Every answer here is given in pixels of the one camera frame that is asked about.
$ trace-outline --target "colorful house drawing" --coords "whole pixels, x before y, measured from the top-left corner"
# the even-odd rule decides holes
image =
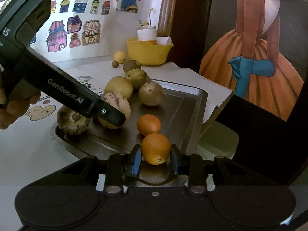
[[[49,36],[47,38],[47,47],[49,52],[57,52],[67,47],[67,32],[64,30],[62,21],[52,22],[49,28]]]
[[[109,15],[110,1],[105,1],[102,8],[102,15]]]
[[[82,33],[82,45],[100,42],[100,22],[98,20],[86,21],[84,32]]]
[[[36,42],[36,35],[34,35],[34,37],[32,38],[30,44],[35,43]]]
[[[81,20],[78,15],[74,17],[69,17],[67,20],[67,32],[74,33],[79,32],[81,30]]]
[[[60,3],[60,13],[66,13],[68,11],[68,7],[70,6],[70,0],[63,0]]]
[[[75,13],[84,13],[86,10],[88,0],[76,0],[73,8]]]
[[[56,5],[57,5],[56,1],[51,1],[50,2],[50,13],[51,14],[56,12]]]
[[[97,14],[99,5],[100,5],[99,0],[93,0],[90,14]]]
[[[68,45],[70,48],[78,47],[81,45],[79,35],[75,32],[70,37],[70,44]]]

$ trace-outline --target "yellow bowl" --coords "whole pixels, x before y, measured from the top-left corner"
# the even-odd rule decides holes
[[[146,41],[138,41],[137,38],[126,40],[128,56],[131,60],[140,62],[141,65],[155,66],[165,63],[170,49],[170,45],[153,45]]]

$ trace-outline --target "baking tray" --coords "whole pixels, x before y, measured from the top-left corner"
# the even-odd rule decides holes
[[[171,144],[177,145],[181,153],[195,153],[203,122],[207,92],[172,82],[154,79],[152,81],[163,87],[164,100],[155,107],[145,106],[139,101],[138,92],[133,92],[128,100],[131,117],[122,128],[106,129],[97,119],[93,119],[87,131],[78,136],[69,136],[62,132],[55,123],[50,130],[52,141],[79,159],[94,155],[99,160],[107,160],[115,153],[130,153],[136,143],[141,144],[143,136],[138,133],[136,122],[140,116],[152,114],[161,121],[159,133],[166,136]],[[142,168],[148,174],[151,174],[149,171],[154,169],[146,163],[141,164]],[[169,184],[168,181],[174,180],[170,177],[172,171],[169,162],[162,164],[159,168],[155,166],[155,174],[158,170],[165,172],[160,173],[161,176],[151,177],[154,180],[152,182],[149,182],[149,175],[145,175],[144,171],[140,174],[143,174],[144,179],[147,179],[152,186],[161,185],[164,181]]]

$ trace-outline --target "blue gripper pad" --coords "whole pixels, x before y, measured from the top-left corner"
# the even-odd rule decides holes
[[[171,149],[171,164],[172,164],[172,169],[173,169],[174,174],[177,175],[179,163],[177,160],[177,155],[175,154],[173,149]]]
[[[141,163],[141,147],[138,148],[134,157],[134,164],[132,166],[133,175],[138,174],[140,163]]]

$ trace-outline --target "orange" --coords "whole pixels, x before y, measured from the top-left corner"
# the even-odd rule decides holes
[[[159,165],[166,162],[170,151],[171,147],[168,139],[161,134],[149,134],[141,143],[142,156],[152,165]]]
[[[158,133],[161,130],[161,121],[154,115],[143,115],[137,121],[137,129],[144,136]]]

